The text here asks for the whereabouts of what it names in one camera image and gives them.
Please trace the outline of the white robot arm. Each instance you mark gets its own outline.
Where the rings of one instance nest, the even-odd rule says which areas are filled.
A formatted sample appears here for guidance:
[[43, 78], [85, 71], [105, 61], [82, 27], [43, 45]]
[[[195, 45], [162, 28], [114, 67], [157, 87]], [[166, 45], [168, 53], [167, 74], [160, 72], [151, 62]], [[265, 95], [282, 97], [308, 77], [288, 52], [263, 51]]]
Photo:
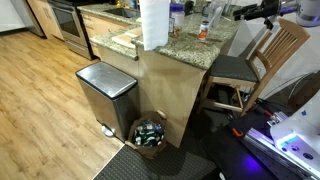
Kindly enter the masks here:
[[[242, 7], [233, 15], [236, 20], [251, 20], [296, 13], [297, 25], [315, 27], [320, 25], [320, 0], [262, 0], [260, 5]], [[320, 124], [319, 93], [290, 117], [282, 112], [272, 118], [279, 123], [270, 125], [271, 138], [251, 128], [244, 139], [256, 147], [272, 152], [273, 157], [283, 157], [294, 166], [294, 172], [305, 175], [307, 180], [320, 180]]]

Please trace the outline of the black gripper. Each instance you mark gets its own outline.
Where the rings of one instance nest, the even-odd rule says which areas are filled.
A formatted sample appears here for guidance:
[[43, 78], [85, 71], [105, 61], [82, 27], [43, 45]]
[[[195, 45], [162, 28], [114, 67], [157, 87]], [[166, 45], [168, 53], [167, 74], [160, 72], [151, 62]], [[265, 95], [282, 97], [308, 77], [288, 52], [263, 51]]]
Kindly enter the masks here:
[[235, 10], [233, 17], [238, 20], [253, 20], [264, 18], [264, 25], [267, 29], [272, 30], [274, 25], [269, 20], [270, 16], [277, 15], [280, 8], [280, 0], [262, 0], [261, 4], [251, 4]]

